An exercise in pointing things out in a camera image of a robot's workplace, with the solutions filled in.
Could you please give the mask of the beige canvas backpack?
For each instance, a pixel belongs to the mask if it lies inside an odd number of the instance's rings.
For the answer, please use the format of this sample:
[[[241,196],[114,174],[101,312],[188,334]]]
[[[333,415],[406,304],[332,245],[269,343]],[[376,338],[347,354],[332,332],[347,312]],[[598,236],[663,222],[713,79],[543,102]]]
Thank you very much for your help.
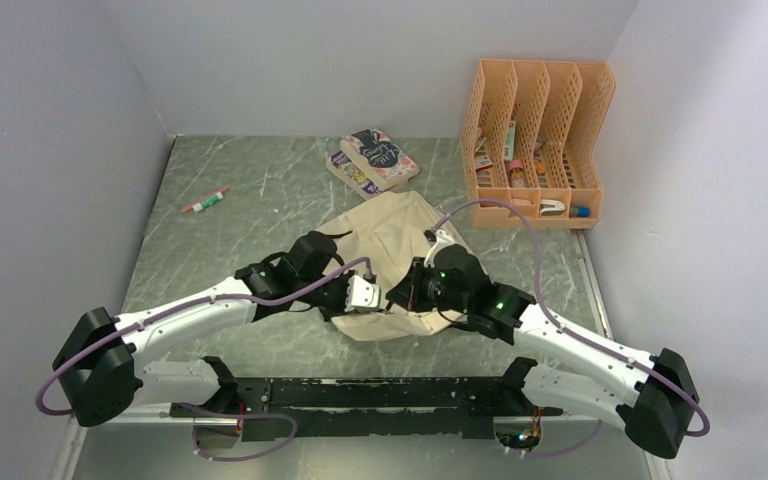
[[[366,200],[317,230],[336,235],[337,253],[346,261],[370,259],[377,284],[387,292],[402,280],[415,257],[430,249],[423,231],[432,227],[442,213],[419,193],[382,193]],[[387,313],[365,313],[334,317],[331,323],[355,341],[372,342],[406,336],[431,336],[464,322],[466,316],[453,310],[409,313],[393,306]]]

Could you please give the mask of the floral Little Women book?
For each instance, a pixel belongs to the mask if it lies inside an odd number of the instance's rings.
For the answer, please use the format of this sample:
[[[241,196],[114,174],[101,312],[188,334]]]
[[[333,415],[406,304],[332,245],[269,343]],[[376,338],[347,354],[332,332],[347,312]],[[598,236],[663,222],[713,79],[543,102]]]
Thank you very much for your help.
[[[398,187],[420,172],[417,163],[377,128],[344,136],[340,148],[382,190]]]

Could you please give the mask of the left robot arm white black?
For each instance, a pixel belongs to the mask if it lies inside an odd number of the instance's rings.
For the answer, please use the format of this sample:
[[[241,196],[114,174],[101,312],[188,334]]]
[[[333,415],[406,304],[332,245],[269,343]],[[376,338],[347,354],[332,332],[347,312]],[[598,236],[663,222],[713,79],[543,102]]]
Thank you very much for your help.
[[[295,302],[341,316],[376,309],[380,288],[366,257],[345,261],[336,236],[310,231],[287,251],[251,263],[199,293],[143,311],[84,313],[55,356],[53,376],[83,427],[101,425],[132,406],[199,405],[221,416],[237,384],[216,357],[168,362],[162,355],[190,340],[287,312]]]

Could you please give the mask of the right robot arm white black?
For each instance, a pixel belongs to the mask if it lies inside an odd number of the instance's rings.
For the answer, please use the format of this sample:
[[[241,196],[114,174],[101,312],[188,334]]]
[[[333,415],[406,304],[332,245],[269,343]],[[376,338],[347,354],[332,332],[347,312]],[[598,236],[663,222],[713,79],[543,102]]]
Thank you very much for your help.
[[[439,250],[432,260],[414,258],[386,299],[413,313],[462,314],[485,337],[538,350],[572,368],[570,374],[533,368],[504,382],[499,398],[510,413],[536,405],[588,415],[665,459],[676,458],[692,433],[700,397],[679,353],[664,348],[652,354],[589,331],[542,307],[533,295],[491,280],[460,245]]]

